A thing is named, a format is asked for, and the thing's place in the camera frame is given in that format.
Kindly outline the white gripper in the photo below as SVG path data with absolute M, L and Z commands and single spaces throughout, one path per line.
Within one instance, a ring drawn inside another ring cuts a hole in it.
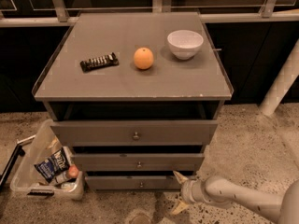
M 173 209 L 172 215 L 178 215 L 189 207 L 189 204 L 202 203 L 204 201 L 204 192 L 202 188 L 202 182 L 200 180 L 188 180 L 185 175 L 182 175 L 178 171 L 173 172 L 177 182 L 181 185 L 181 198 L 177 200 Z

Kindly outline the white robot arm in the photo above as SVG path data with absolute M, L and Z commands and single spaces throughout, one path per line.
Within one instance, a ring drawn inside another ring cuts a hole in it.
M 180 198 L 172 210 L 173 215 L 196 203 L 223 209 L 238 203 L 275 224 L 299 224 L 299 180 L 283 195 L 277 195 L 238 186 L 218 175 L 205 181 L 189 179 L 178 171 L 174 171 L 174 176 L 180 184 Z

